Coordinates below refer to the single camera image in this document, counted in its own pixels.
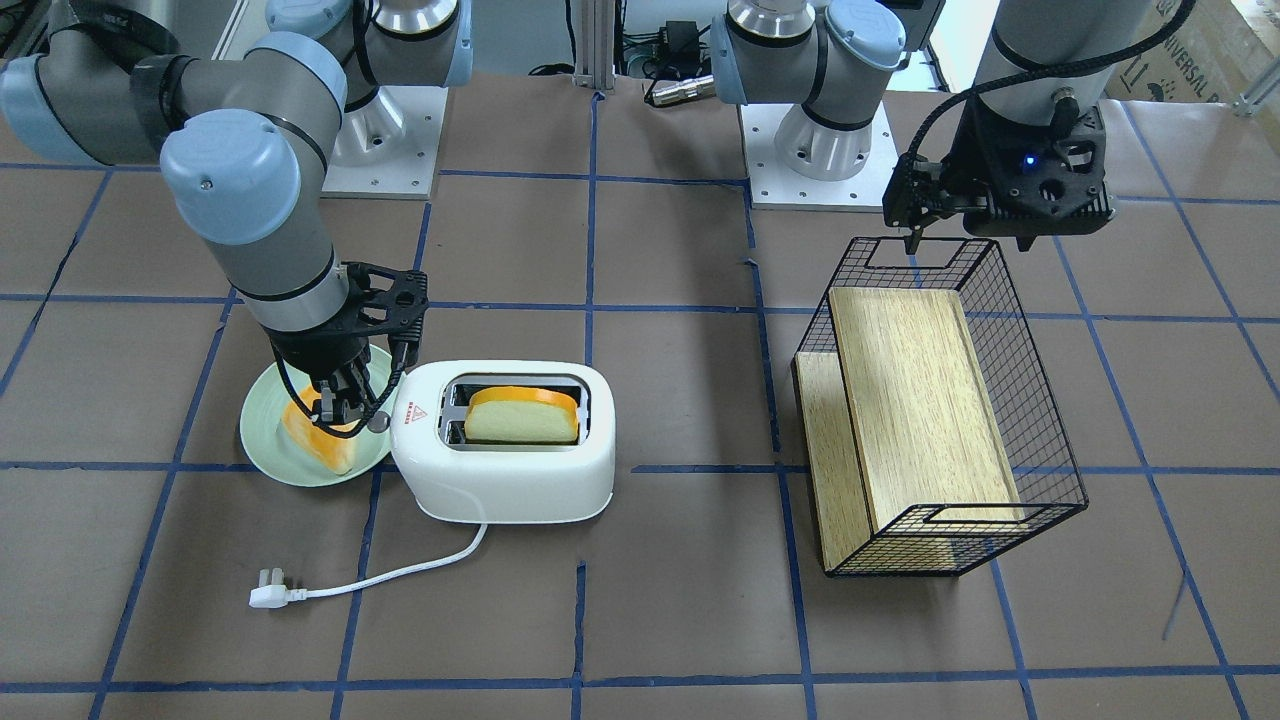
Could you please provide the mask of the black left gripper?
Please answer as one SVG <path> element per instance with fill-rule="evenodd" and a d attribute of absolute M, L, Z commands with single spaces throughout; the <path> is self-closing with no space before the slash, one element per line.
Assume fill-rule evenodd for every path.
<path fill-rule="evenodd" d="M 966 102 L 941 161 L 905 152 L 882 197 L 884 224 L 910 231 L 963 217 L 966 233 L 1012 237 L 1025 252 L 1041 236 L 1092 234 L 1115 215 L 1105 183 L 1105 123 L 1092 108 L 1065 126 L 1075 102 L 1057 102 L 1048 126 L 1024 126 Z"/>

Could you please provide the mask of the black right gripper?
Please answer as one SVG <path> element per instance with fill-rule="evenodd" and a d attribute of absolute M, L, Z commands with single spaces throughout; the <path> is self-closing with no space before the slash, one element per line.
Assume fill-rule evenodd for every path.
<path fill-rule="evenodd" d="M 357 429 L 366 421 L 372 392 L 365 380 L 356 380 L 369 361 L 367 343 L 385 336 L 390 346 L 389 389 L 399 374 L 419 361 L 424 316 L 428 310 L 428 275 L 422 272 L 397 272 L 367 263 L 342 263 L 335 266 L 338 284 L 346 293 L 335 309 L 321 310 L 320 322 L 306 320 L 301 329 L 268 328 L 273 347 L 289 366 L 314 380 L 340 388 L 340 429 Z M 328 384 L 314 387 L 314 424 L 334 427 L 339 420 L 337 396 Z"/>

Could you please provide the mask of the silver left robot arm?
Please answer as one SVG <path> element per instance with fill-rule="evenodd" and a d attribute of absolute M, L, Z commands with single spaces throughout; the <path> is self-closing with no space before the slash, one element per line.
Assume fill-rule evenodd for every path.
<path fill-rule="evenodd" d="M 890 77 L 916 49 L 928 1 L 730 1 L 710 24 L 716 92 L 731 105 L 783 104 L 780 151 L 796 172 L 836 181 Z M 969 234 L 1092 234 L 1114 218 L 1098 101 L 1112 68 L 1161 45 L 1190 17 L 1181 1 L 1138 38 L 1147 1 L 1002 1 L 974 85 L 942 101 L 899 156 L 881 205 L 915 252 L 925 228 L 961 217 Z"/>

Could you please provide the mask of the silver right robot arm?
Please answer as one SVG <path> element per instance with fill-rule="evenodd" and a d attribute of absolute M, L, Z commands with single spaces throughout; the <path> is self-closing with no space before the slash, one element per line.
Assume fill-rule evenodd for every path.
<path fill-rule="evenodd" d="M 472 72 L 467 1 L 271 1 L 241 59 L 180 50 L 172 1 L 55 1 L 46 53 L 3 70 L 3 115 L 38 155 L 154 164 L 271 343 L 319 396 L 320 432 L 370 427 L 417 357 L 428 278 L 343 263 L 317 200 L 346 120 L 385 86 Z"/>

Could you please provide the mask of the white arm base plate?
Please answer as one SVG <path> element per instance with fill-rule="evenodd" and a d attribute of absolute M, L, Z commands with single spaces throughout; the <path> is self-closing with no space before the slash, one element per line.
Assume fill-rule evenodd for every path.
<path fill-rule="evenodd" d="M 323 196 L 429 200 L 449 90 L 383 86 L 344 115 Z"/>
<path fill-rule="evenodd" d="M 899 159 L 883 106 L 870 124 L 849 132 L 817 124 L 799 105 L 744 105 L 739 113 L 756 208 L 882 211 Z"/>

